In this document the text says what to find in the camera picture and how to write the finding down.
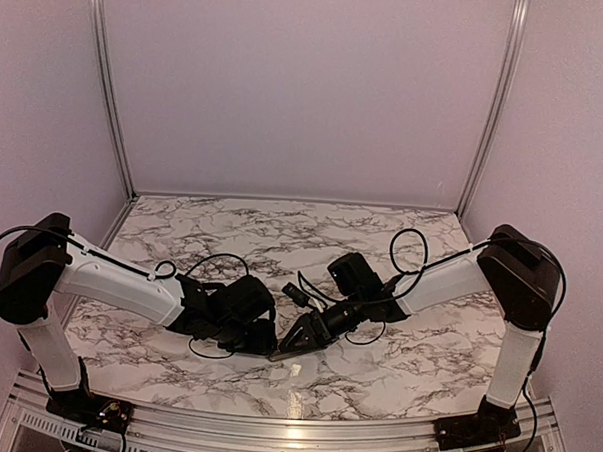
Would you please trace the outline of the white remote control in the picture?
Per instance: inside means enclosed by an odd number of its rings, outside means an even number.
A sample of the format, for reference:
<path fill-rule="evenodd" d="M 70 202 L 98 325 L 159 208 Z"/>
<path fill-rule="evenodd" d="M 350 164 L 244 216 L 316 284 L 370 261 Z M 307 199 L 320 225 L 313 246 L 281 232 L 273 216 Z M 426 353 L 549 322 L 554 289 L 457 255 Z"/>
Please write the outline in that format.
<path fill-rule="evenodd" d="M 278 361 L 282 361 L 282 360 L 288 360 L 288 359 L 294 359 L 294 358 L 298 358 L 307 354 L 314 354 L 314 353 L 318 353 L 320 352 L 320 349 L 302 349 L 302 350 L 297 350 L 297 351 L 281 351 L 281 350 L 276 350 L 274 353 L 272 353 L 269 357 L 268 360 L 270 362 L 278 362 Z"/>

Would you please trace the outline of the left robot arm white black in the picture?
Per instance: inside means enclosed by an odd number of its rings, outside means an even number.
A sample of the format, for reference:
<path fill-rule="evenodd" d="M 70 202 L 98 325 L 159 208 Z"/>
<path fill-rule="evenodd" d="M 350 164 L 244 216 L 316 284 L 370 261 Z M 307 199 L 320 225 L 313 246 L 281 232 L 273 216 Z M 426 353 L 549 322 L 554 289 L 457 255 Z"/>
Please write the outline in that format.
<path fill-rule="evenodd" d="M 192 340 L 210 339 L 231 354 L 266 357 L 276 350 L 275 302 L 260 279 L 247 274 L 229 284 L 201 283 L 175 269 L 159 273 L 94 246 L 70 221 L 53 212 L 6 230 L 14 240 L 0 264 L 0 318 L 16 327 L 51 399 L 79 422 L 92 421 L 100 401 L 52 313 L 52 294 L 127 310 Z"/>

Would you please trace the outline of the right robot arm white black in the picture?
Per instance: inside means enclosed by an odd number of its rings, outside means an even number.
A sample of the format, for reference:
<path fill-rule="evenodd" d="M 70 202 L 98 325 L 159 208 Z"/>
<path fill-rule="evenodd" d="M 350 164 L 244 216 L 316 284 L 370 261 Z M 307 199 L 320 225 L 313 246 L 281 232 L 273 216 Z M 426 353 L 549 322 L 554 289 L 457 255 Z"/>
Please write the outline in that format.
<path fill-rule="evenodd" d="M 426 260 L 416 271 L 401 270 L 387 282 L 359 252 L 334 260 L 328 273 L 342 300 L 298 317 L 271 360 L 323 350 L 365 321 L 404 321 L 441 303 L 492 292 L 504 315 L 505 333 L 489 388 L 468 422 L 468 432 L 478 442 L 488 442 L 506 428 L 566 294 L 566 273 L 554 253 L 508 224 L 478 245 Z"/>

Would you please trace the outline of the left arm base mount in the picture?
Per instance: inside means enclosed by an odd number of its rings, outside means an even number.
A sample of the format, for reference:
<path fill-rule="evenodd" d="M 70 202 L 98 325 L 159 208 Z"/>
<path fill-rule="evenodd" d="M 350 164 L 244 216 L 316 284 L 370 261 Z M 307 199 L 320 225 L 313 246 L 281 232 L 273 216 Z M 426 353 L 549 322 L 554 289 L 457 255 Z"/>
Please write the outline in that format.
<path fill-rule="evenodd" d="M 53 398 L 48 400 L 46 411 L 64 419 L 75 421 L 84 427 L 98 428 L 122 434 L 128 429 L 133 404 L 103 395 L 82 402 L 62 403 Z"/>

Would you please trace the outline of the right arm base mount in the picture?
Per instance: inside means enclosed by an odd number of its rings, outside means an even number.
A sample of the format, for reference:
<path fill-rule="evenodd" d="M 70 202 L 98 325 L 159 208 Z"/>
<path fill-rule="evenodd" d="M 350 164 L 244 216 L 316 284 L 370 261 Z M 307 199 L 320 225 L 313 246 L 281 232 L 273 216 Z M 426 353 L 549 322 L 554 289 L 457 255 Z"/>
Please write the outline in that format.
<path fill-rule="evenodd" d="M 438 446 L 445 451 L 497 444 L 522 434 L 515 415 L 507 416 L 505 422 L 478 414 L 444 417 L 434 422 L 434 428 Z"/>

